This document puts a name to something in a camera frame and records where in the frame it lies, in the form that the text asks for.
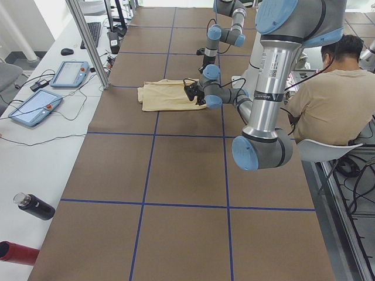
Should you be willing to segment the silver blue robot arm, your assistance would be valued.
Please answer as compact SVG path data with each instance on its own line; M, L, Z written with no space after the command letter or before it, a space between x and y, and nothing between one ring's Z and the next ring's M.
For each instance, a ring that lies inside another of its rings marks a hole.
M241 47L246 38L243 34L243 26L247 12L241 1L214 1L213 10L215 13L232 18L232 23L230 28L223 28L219 24L207 28L206 46L196 52L203 55L203 63L199 68L201 74L208 65L215 63L219 42Z
M231 104L237 109L245 124L231 146L238 167L280 167L293 154L288 134L276 126L287 78L303 49L341 39L346 2L262 1L255 17L258 40L254 48L260 51L259 64L248 67L242 76L244 84L237 88L220 84L220 69L214 61L220 42L243 45L247 10L240 1L215 1L213 9L232 18L231 28L209 28L201 76L183 89L197 105L213 109Z

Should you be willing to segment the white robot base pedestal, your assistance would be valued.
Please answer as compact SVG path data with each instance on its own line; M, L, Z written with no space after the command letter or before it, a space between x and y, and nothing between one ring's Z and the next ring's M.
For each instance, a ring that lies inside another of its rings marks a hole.
M255 41L253 44L253 50L251 52L248 68L244 71L241 76L232 76L232 87L240 88L242 85L242 80L234 81L238 78L244 78L246 80L243 89L249 93L250 98L253 98L255 87L258 79L258 71L261 64L261 59L263 56L263 46L260 43L260 33L257 32L255 36Z

